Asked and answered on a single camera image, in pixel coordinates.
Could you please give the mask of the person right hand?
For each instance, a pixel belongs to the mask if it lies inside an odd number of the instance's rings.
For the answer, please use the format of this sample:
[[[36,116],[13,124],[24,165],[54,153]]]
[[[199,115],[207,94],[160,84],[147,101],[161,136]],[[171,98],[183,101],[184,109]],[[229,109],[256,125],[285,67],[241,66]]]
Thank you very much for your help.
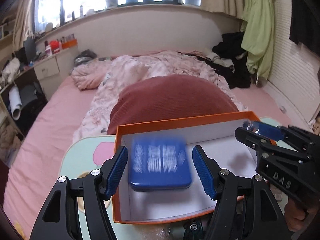
[[[309,215],[315,215],[319,210],[319,206],[308,209],[307,215],[294,200],[288,199],[284,208],[284,218],[290,231],[297,232],[306,228],[305,219]]]

